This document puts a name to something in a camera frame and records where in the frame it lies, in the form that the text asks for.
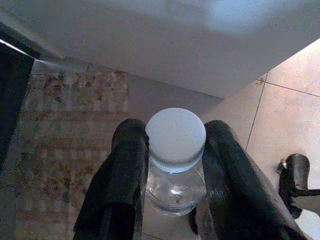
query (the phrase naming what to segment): floor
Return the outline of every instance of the floor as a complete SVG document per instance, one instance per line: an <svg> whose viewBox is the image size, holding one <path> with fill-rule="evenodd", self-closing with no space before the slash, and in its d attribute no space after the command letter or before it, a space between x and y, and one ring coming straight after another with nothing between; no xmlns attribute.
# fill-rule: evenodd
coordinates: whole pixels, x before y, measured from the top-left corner
<svg viewBox="0 0 320 240"><path fill-rule="evenodd" d="M220 119L237 133L240 143L277 189L276 166L300 153L310 161L308 187L320 188L320 39L270 70L212 111L203 122ZM303 210L300 228L320 240L320 217ZM198 240L186 217L158 215L146 202L144 240Z"/></svg>

